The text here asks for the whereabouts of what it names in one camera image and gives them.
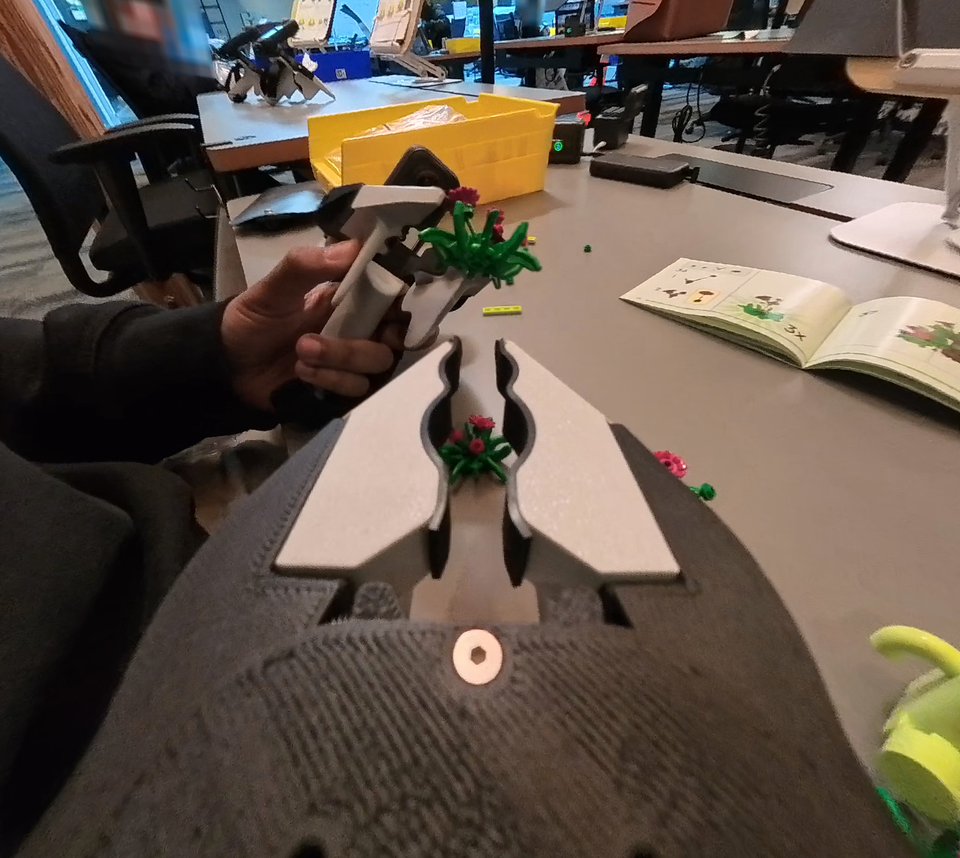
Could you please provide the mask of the yellow plastic bin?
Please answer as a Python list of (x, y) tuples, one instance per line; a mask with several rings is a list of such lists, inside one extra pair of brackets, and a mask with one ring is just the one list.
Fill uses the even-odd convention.
[[(356, 135), (425, 105), (449, 104), (467, 121), (416, 132)], [(308, 157), (325, 188), (384, 184), (414, 146), (432, 152), (461, 186), (479, 191), (482, 204), (541, 191), (558, 106), (484, 94), (475, 99), (440, 95), (402, 105), (331, 113), (308, 119)]]

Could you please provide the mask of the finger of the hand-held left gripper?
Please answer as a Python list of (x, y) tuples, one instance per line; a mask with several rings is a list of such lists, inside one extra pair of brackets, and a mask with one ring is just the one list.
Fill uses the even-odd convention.
[(417, 272), (414, 284), (401, 303), (401, 309), (409, 314), (403, 348), (427, 347), (446, 315), (489, 284), (491, 279), (487, 276), (466, 276), (461, 271), (446, 271), (441, 275)]
[(338, 307), (378, 254), (385, 254), (391, 241), (402, 243), (411, 228), (425, 228), (428, 219), (442, 215), (448, 194), (438, 187), (411, 185), (362, 186), (353, 200), (351, 215), (340, 235), (359, 242), (360, 251), (333, 294)]

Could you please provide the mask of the black power adapter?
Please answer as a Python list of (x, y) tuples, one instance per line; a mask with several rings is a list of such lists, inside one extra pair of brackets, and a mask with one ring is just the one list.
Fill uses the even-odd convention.
[(607, 107), (591, 120), (595, 153), (613, 152), (622, 148), (633, 133), (634, 123), (646, 101), (647, 85), (640, 84), (626, 92), (620, 106)]

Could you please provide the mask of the idle black grey gripper device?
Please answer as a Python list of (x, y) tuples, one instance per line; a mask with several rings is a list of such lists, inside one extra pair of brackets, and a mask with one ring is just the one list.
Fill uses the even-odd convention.
[(297, 57), (291, 41), (299, 26), (293, 18), (248, 26), (212, 49), (213, 58), (226, 65), (223, 88), (235, 105), (251, 93), (271, 107), (297, 94), (306, 101), (320, 94), (335, 100), (329, 86)]

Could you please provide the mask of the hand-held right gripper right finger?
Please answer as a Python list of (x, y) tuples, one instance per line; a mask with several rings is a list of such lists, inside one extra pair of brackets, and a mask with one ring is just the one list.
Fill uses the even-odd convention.
[(494, 348), (504, 398), (503, 558), (514, 586), (665, 584), (681, 568), (606, 417), (515, 342)]

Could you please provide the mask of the long wooden table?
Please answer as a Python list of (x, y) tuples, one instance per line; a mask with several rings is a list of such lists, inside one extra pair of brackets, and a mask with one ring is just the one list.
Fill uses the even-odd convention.
[(786, 49), (794, 36), (790, 28), (718, 32), (707, 36), (664, 41), (627, 42), (623, 32), (592, 33), (583, 36), (537, 36), (497, 41), (494, 52), (498, 65), (516, 69), (564, 68), (574, 73), (599, 70), (609, 57), (643, 59), (652, 62), (648, 77), (652, 94), (642, 107), (640, 133), (653, 137), (659, 122), (666, 69), (672, 60), (701, 57), (769, 56)]

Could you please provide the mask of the blue plastic bin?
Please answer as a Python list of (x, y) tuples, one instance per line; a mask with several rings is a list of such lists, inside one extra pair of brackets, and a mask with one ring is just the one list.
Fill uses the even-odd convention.
[(366, 48), (302, 51), (296, 58), (304, 69), (324, 83), (363, 80), (373, 75), (371, 53)]

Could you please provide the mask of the open instruction booklet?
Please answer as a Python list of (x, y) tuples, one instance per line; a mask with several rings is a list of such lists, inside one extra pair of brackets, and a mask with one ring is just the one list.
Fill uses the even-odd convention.
[(942, 301), (857, 303), (815, 279), (687, 258), (620, 299), (806, 372), (855, 373), (959, 410), (959, 311)]

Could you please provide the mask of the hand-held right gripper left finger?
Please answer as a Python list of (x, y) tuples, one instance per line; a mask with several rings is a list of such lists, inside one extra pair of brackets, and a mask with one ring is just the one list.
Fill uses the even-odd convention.
[(444, 339), (348, 414), (275, 571), (355, 585), (415, 585), (443, 575), (450, 484), (439, 447), (450, 431), (461, 362), (460, 339)]

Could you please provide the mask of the lime green toy brick pot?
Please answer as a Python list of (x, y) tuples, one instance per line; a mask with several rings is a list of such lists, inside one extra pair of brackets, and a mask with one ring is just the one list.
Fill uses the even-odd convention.
[(930, 666), (908, 685), (883, 726), (880, 777), (894, 798), (918, 816), (958, 828), (958, 649), (903, 625), (877, 630), (870, 645), (886, 659), (917, 659)]

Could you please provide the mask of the clear plastic bag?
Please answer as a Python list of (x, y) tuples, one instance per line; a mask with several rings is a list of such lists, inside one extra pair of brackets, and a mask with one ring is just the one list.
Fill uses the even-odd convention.
[(416, 132), (466, 122), (467, 116), (449, 104), (425, 105), (398, 118), (373, 126), (356, 135), (374, 137), (401, 132)]

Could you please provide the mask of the black pouch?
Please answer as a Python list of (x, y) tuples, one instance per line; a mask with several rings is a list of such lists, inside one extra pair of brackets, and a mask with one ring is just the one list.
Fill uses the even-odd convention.
[(325, 197), (316, 182), (279, 185), (242, 207), (230, 224), (243, 232), (264, 233), (314, 225)]

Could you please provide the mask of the green leafy toy brick plant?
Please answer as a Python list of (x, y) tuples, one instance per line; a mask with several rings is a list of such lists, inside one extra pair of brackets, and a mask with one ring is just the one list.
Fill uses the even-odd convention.
[(420, 230), (419, 242), (434, 252), (441, 272), (454, 270), (464, 278), (486, 279), (494, 288), (512, 286), (523, 272), (538, 273), (543, 265), (527, 247), (528, 223), (508, 234), (501, 207), (486, 211), (482, 225), (475, 224), (479, 191), (459, 186), (447, 193), (445, 204), (452, 226)]
[(497, 422), (481, 414), (468, 416), (461, 426), (451, 430), (438, 450), (451, 488), (484, 477), (506, 485), (507, 459), (513, 454), (506, 436), (498, 433)]

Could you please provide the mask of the black power brick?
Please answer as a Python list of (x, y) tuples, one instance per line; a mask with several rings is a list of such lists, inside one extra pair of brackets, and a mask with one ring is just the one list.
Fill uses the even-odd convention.
[(594, 157), (589, 174), (598, 179), (669, 190), (685, 182), (696, 182), (700, 167), (682, 156), (651, 157), (610, 152)]

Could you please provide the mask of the person's left hand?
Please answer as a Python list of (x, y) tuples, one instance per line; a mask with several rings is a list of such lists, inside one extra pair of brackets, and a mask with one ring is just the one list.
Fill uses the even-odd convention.
[(295, 379), (319, 392), (359, 398), (396, 365), (409, 324), (397, 302), (369, 339), (321, 336), (336, 283), (359, 251), (352, 240), (295, 248), (225, 306), (222, 347), (234, 392), (244, 403), (271, 411), (274, 392)]

